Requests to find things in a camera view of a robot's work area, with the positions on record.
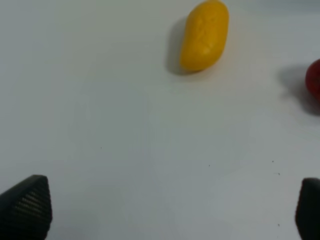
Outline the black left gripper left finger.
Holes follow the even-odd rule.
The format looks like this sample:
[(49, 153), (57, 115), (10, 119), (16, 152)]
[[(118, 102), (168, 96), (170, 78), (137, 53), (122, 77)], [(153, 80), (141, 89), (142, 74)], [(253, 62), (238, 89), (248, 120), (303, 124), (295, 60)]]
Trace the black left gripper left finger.
[(0, 238), (44, 240), (53, 220), (48, 178), (31, 175), (0, 195)]

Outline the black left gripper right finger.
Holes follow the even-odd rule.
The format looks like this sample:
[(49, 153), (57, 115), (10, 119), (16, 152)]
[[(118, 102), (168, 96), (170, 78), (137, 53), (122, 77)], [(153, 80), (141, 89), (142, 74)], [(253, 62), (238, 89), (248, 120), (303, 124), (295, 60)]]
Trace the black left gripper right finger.
[(320, 239), (320, 179), (304, 178), (295, 212), (295, 224), (302, 240)]

